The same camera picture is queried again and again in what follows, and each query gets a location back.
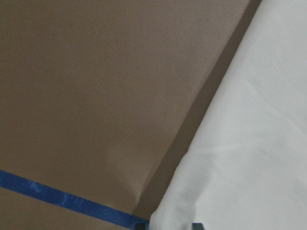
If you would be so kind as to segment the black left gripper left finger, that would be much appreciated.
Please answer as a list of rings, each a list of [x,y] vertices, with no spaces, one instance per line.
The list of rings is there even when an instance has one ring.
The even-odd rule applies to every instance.
[[[147,224],[146,223],[136,223],[135,230],[147,230]]]

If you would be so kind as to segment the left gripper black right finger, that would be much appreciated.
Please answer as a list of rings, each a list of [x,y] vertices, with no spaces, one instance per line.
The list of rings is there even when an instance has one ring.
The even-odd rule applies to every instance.
[[[191,229],[192,230],[203,230],[203,224],[202,223],[192,223]]]

